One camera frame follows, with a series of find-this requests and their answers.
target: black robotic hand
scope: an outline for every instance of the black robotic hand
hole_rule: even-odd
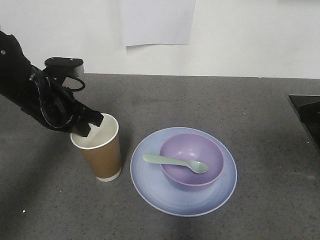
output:
[[[0,94],[46,128],[86,137],[89,123],[100,126],[103,115],[74,97],[73,92],[85,88],[75,73],[83,65],[82,59],[51,57],[44,63],[44,70],[31,65],[17,39],[0,31]],[[64,87],[67,77],[82,87]]]

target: paper sheet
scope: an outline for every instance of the paper sheet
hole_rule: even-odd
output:
[[[125,46],[189,44],[196,0],[122,0]]]

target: plastic spoon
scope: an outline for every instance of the plastic spoon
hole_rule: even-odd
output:
[[[171,164],[171,165],[185,166],[190,168],[196,174],[203,174],[209,169],[207,164],[200,161],[194,161],[194,160],[183,161],[179,159],[174,159],[174,158],[160,156],[160,155],[154,155],[150,153],[143,154],[142,158],[144,161],[151,164]]]

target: spoon head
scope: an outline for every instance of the spoon head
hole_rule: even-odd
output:
[[[209,170],[209,167],[207,164],[200,161],[194,161],[194,160],[188,161],[188,167],[196,174],[204,174]]]

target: black object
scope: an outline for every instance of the black object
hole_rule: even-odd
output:
[[[100,126],[103,115],[77,101],[73,94],[85,88],[77,77],[83,63],[79,58],[51,57],[40,70],[24,56],[13,35],[0,31],[0,94],[48,129],[86,137],[91,130],[89,123]],[[82,87],[64,87],[67,77]]]
[[[289,95],[289,99],[320,153],[320,96]]]

